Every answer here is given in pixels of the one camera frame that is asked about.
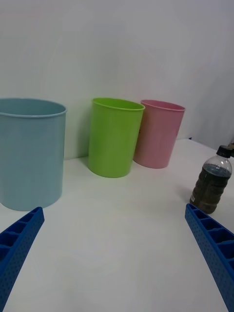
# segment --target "perforated blue plastic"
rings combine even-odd
[[[234,235],[188,204],[185,219],[201,249],[229,312],[234,312]]]
[[[37,207],[0,234],[0,312],[43,222],[43,210]]]

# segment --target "light blue bucket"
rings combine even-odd
[[[29,211],[62,193],[66,108],[22,98],[0,99],[0,202]]]

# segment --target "white table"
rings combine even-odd
[[[184,218],[215,151],[178,140],[166,169],[123,178],[65,161],[63,196],[43,224],[4,312],[226,312]],[[234,177],[212,217],[234,232]],[[22,217],[0,206],[0,232]]]

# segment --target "dark liquid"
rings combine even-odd
[[[204,165],[190,198],[190,203],[206,214],[214,212],[230,176],[231,173],[224,168],[218,168],[211,164]]]

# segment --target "bucket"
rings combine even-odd
[[[62,193],[63,105],[38,99],[0,99],[0,202],[29,211]]]
[[[144,106],[116,99],[93,99],[89,169],[99,176],[129,173]]]
[[[185,108],[176,104],[142,100],[145,106],[134,161],[149,168],[167,167]]]

